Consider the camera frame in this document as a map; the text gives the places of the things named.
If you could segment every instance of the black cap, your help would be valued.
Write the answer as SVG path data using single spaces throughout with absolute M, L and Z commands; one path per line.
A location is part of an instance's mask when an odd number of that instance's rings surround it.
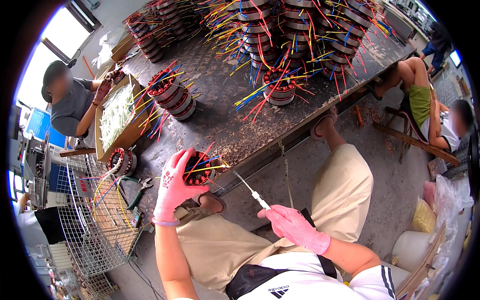
M 47 91 L 47 86 L 59 76 L 65 74 L 67 70 L 68 67 L 61 60 L 56 60 L 52 62 L 45 70 L 45 74 L 43 75 L 42 97 L 48 103 L 52 102 L 52 96 Z

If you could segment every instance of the green shorts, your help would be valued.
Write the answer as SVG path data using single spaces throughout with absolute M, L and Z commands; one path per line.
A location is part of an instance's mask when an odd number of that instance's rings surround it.
M 413 119 L 420 128 L 430 115 L 430 88 L 412 84 L 409 90 L 403 90 L 410 100 Z

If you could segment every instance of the purple bangle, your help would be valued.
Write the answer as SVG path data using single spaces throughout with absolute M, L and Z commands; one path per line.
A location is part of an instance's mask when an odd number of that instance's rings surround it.
M 175 219 L 175 221 L 167 222 L 167 221 L 156 219 L 155 217 L 153 217 L 152 223 L 160 226 L 176 226 L 180 224 L 180 220 Z

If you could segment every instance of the black pants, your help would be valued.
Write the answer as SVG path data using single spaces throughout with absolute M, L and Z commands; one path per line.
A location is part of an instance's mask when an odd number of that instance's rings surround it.
M 67 240 L 67 237 L 69 239 L 74 238 L 75 240 L 79 240 L 84 233 L 81 226 L 71 225 L 79 224 L 77 220 L 77 213 L 74 209 L 71 207 L 63 207 L 62 214 L 64 215 L 64 218 L 69 219 L 69 222 L 66 222 L 67 224 L 65 225 L 67 228 L 67 235 L 65 235 L 60 222 L 58 207 L 49 207 L 35 211 L 35 217 L 42 227 L 42 230 L 45 233 L 50 245 L 65 241 Z

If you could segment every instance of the black mesh bag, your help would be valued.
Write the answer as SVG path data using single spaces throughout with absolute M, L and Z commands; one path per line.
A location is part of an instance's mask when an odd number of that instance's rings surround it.
M 286 271 L 289 270 L 276 270 L 256 264 L 246 264 L 238 270 L 232 281 L 227 284 L 225 292 L 230 300 L 237 300 L 278 274 Z

